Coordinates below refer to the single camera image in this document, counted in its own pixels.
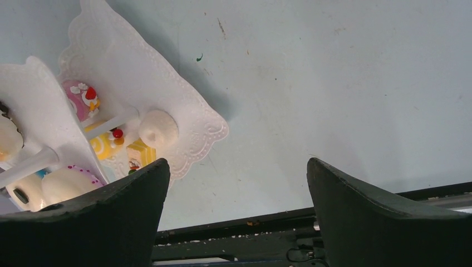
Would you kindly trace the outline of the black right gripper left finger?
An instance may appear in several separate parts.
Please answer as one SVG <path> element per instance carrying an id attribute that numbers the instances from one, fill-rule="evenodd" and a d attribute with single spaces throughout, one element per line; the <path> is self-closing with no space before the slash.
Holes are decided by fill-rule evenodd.
<path id="1" fill-rule="evenodd" d="M 150 266 L 170 182 L 158 159 L 38 212 L 1 216 L 2 266 Z"/>

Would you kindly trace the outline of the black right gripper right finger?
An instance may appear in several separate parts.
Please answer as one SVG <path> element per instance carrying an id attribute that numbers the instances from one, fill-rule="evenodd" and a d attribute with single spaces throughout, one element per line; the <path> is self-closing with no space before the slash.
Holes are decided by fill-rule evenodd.
<path id="1" fill-rule="evenodd" d="M 470 266 L 471 215 L 391 193 L 311 158 L 307 182 L 330 266 Z"/>

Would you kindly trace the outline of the white frosted donut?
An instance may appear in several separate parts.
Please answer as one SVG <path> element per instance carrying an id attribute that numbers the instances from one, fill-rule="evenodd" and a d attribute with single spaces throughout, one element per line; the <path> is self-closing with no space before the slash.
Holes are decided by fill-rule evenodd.
<path id="1" fill-rule="evenodd" d="M 68 165 L 45 175 L 42 191 L 48 205 L 67 201 L 103 187 L 103 183 L 88 169 Z"/>

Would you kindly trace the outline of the yellow cake with berries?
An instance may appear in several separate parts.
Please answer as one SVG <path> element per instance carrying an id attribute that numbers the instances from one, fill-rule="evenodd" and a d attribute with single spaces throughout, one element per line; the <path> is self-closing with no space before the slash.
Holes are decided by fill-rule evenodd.
<path id="1" fill-rule="evenodd" d="M 129 175 L 157 159 L 156 149 L 146 145 L 141 139 L 128 145 L 126 152 L 129 164 Z"/>

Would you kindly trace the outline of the yellow swirl roll cake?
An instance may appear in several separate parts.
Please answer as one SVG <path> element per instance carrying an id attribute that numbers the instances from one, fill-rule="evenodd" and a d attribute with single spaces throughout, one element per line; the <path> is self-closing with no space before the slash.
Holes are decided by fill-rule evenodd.
<path id="1" fill-rule="evenodd" d="M 124 132 L 117 127 L 90 140 L 90 144 L 99 160 L 115 156 L 123 148 L 124 142 Z"/>

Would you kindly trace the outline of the white chocolate-hole donut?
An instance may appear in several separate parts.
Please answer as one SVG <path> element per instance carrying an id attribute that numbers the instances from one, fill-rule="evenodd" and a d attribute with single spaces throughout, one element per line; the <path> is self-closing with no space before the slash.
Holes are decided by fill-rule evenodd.
<path id="1" fill-rule="evenodd" d="M 23 210 L 36 212 L 47 206 L 42 190 L 42 179 L 28 175 L 6 186 L 12 200 Z"/>

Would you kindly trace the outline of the small white round pastry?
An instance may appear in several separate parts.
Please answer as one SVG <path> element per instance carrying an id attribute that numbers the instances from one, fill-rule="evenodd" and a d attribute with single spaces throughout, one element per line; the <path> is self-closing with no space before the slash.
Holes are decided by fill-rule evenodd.
<path id="1" fill-rule="evenodd" d="M 167 112 L 151 110 L 142 119 L 138 134 L 147 146 L 163 150 L 178 140 L 179 129 Z"/>

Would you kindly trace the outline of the white three-tier cake stand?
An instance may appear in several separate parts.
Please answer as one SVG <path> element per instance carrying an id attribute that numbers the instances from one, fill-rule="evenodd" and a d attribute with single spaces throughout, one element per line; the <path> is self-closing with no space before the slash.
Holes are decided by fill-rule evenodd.
<path id="1" fill-rule="evenodd" d="M 71 78 L 97 89 L 100 115 L 111 117 L 105 127 L 124 126 L 128 141 L 151 111 L 168 113 L 179 136 L 158 156 L 168 161 L 172 180 L 182 178 L 213 143 L 227 137 L 227 122 L 105 1 L 81 1 L 80 6 L 68 29 L 70 45 L 59 57 L 58 76 L 35 56 L 22 65 L 1 65 L 1 101 L 25 141 L 12 167 L 1 174 L 1 186 L 73 164 L 109 182 L 89 143 L 96 132 L 83 130 L 61 87 Z"/>

